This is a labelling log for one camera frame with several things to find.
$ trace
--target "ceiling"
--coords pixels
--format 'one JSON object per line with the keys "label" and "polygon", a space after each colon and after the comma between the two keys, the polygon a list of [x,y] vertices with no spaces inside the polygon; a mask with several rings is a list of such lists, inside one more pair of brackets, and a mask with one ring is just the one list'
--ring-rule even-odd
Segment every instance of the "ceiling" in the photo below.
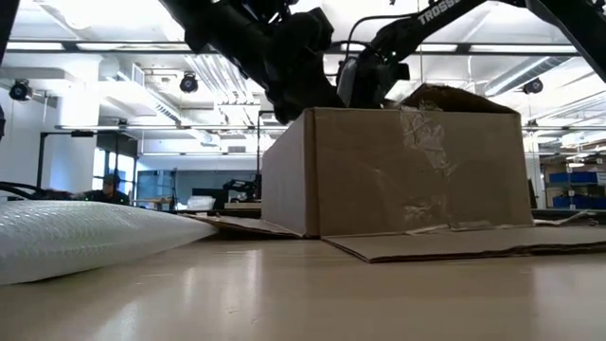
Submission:
{"label": "ceiling", "polygon": [[[333,41],[346,40],[355,22],[368,15],[416,12],[427,6],[426,0],[300,0],[293,11],[321,7],[334,26]],[[370,41],[385,20],[367,21],[359,25],[353,39]],[[87,41],[180,41],[183,31],[172,21],[157,0],[22,0],[11,34],[12,40],[87,40]],[[469,44],[559,44],[569,42],[561,32],[535,17],[526,9],[517,9],[497,2],[487,2],[438,31],[426,42]],[[76,77],[85,74],[80,64],[92,58],[101,62],[100,72],[115,74],[116,70],[134,73],[133,64],[145,76],[145,81],[126,84],[101,78],[101,123],[126,118],[137,124],[168,124],[171,121],[157,110],[158,100],[165,109],[190,124],[250,125],[255,124],[261,104],[266,103],[262,89],[244,80],[238,71],[221,56],[191,57],[161,54],[75,55],[9,53],[3,67],[61,68]],[[325,56],[325,71],[335,74],[343,55]],[[443,83],[461,87],[478,94],[496,94],[490,99],[518,110],[523,121],[538,119],[541,125],[604,125],[606,124],[606,91],[604,82],[580,57],[544,61],[540,57],[493,56],[428,56],[414,55],[405,60],[411,70],[411,80],[394,89],[405,95],[422,82]],[[514,86],[508,91],[501,84],[514,71],[536,63],[548,63],[540,78],[544,90],[526,95]],[[198,73],[200,89],[184,94],[178,84],[184,72]],[[276,124],[265,115],[265,124]],[[247,151],[257,149],[257,140],[247,131],[218,133],[222,145],[246,143]],[[192,140],[188,132],[149,131],[134,134],[140,139]],[[278,132],[263,134],[264,147]],[[535,134],[551,136],[549,143],[561,143],[564,134]]]}

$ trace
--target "cardboard box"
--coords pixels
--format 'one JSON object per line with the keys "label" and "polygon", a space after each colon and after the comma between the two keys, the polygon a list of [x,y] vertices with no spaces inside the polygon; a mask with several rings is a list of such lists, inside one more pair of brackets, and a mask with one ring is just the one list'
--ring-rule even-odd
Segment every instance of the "cardboard box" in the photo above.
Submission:
{"label": "cardboard box", "polygon": [[367,261],[606,242],[596,228],[531,227],[517,113],[311,109],[263,155],[262,173],[262,221],[205,220],[320,237]]}

